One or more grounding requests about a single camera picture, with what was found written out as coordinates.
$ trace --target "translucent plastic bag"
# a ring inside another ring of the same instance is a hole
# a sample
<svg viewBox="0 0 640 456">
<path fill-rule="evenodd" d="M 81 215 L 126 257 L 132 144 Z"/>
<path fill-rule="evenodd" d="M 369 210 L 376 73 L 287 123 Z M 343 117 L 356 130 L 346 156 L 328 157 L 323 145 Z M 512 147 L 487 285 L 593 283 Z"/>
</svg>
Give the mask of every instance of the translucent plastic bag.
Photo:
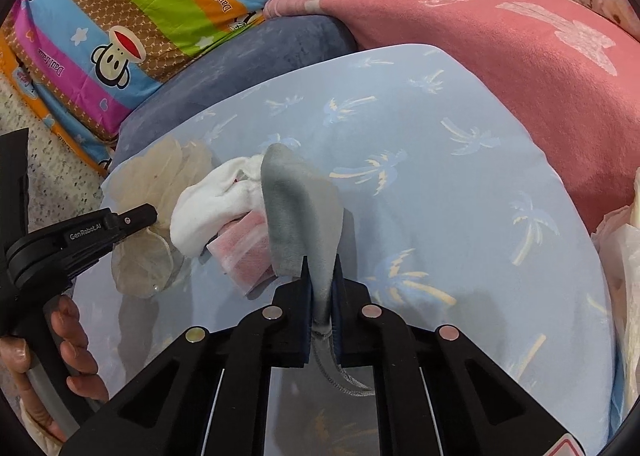
<svg viewBox="0 0 640 456">
<path fill-rule="evenodd" d="M 610 212 L 592 239 L 600 255 L 624 371 L 624 418 L 638 398 L 640 360 L 640 169 L 632 207 Z"/>
<path fill-rule="evenodd" d="M 260 211 L 228 223 L 207 249 L 244 295 L 273 276 L 269 229 Z"/>
<path fill-rule="evenodd" d="M 210 171 L 207 146 L 194 141 L 180 146 L 174 138 L 165 137 L 111 175 L 106 190 L 114 201 L 114 211 L 123 213 L 144 203 L 158 211 L 153 226 L 113 250 L 111 273 L 120 293 L 151 297 L 184 278 L 188 263 L 171 243 L 171 215 L 180 194 Z"/>
</svg>

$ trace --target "white sleeve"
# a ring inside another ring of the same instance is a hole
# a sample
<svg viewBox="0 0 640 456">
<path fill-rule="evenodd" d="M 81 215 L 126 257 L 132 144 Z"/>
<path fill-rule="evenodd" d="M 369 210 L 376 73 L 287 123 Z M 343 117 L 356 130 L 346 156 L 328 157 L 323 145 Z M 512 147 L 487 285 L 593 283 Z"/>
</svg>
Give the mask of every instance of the white sleeve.
<svg viewBox="0 0 640 456">
<path fill-rule="evenodd" d="M 29 433 L 29 436 L 38 444 L 38 447 L 44 451 L 44 454 L 47 456 L 58 456 L 62 448 L 62 442 L 50 435 L 31 418 L 31 415 L 24 409 L 22 401 L 20 401 L 20 415 L 24 428 Z"/>
</svg>

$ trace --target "white plastic bag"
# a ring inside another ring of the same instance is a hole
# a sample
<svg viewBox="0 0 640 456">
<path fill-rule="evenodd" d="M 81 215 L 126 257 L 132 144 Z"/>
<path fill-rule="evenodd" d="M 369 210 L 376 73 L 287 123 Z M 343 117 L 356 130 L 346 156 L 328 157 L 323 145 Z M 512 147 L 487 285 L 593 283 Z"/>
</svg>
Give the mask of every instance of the white plastic bag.
<svg viewBox="0 0 640 456">
<path fill-rule="evenodd" d="M 610 212 L 592 235 L 609 286 L 624 370 L 623 417 L 638 399 L 640 360 L 640 169 L 632 207 Z"/>
</svg>

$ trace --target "pink blanket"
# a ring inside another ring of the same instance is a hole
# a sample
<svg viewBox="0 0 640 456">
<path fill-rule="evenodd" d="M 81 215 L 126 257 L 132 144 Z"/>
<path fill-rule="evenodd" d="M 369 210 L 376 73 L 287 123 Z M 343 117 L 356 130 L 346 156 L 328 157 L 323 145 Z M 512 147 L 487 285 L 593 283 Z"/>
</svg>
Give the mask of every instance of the pink blanket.
<svg viewBox="0 0 640 456">
<path fill-rule="evenodd" d="M 476 74 L 559 173 L 587 228 L 631 202 L 640 165 L 640 43 L 570 0 L 270 0 L 328 14 L 363 48 L 427 43 Z"/>
</svg>

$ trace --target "human hand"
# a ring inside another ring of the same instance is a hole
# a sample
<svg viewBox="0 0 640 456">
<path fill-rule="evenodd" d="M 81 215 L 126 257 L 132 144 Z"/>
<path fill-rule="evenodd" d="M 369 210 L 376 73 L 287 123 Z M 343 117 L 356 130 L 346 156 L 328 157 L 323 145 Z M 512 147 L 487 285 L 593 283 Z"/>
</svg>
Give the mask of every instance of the human hand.
<svg viewBox="0 0 640 456">
<path fill-rule="evenodd" d="M 87 351 L 89 339 L 80 325 L 78 306 L 66 295 L 60 297 L 57 308 L 51 314 L 51 327 L 63 338 L 60 344 L 63 360 L 81 373 L 78 376 L 67 377 L 66 385 L 69 389 L 86 398 L 103 402 L 109 400 L 107 388 L 97 375 L 98 364 L 92 354 Z M 66 436 L 51 418 L 27 378 L 26 372 L 31 366 L 31 353 L 26 341 L 16 337 L 1 338 L 0 358 L 11 373 L 24 408 L 31 418 L 50 435 L 65 442 Z"/>
</svg>

